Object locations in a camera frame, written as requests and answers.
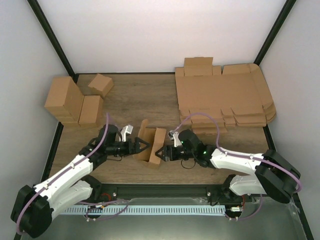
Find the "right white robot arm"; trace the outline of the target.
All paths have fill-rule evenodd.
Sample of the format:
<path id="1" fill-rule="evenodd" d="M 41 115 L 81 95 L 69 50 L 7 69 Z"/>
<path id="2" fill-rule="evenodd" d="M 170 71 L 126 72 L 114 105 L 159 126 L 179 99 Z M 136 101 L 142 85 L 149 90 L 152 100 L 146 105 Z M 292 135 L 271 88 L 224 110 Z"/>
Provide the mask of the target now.
<path id="1" fill-rule="evenodd" d="M 242 173 L 227 177 L 222 188 L 229 202 L 242 195 L 267 195 L 287 204 L 301 188 L 300 172 L 277 151 L 244 153 L 204 144 L 191 130 L 169 132 L 173 145 L 164 145 L 155 155 L 165 162 L 193 159 L 203 168 L 229 169 Z"/>

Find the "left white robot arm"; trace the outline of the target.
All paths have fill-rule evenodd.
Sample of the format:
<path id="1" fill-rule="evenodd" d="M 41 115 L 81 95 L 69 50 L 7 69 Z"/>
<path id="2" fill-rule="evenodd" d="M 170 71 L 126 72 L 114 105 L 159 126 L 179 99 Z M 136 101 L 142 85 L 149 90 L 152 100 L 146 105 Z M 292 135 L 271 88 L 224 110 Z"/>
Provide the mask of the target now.
<path id="1" fill-rule="evenodd" d="M 65 209 L 83 201 L 97 202 L 102 196 L 100 182 L 90 174 L 109 156 L 126 157 L 143 152 L 150 143 L 135 137 L 133 127 L 118 129 L 105 124 L 98 136 L 91 139 L 74 159 L 47 180 L 31 187 L 23 186 L 17 193 L 10 218 L 19 235 L 37 238 Z"/>

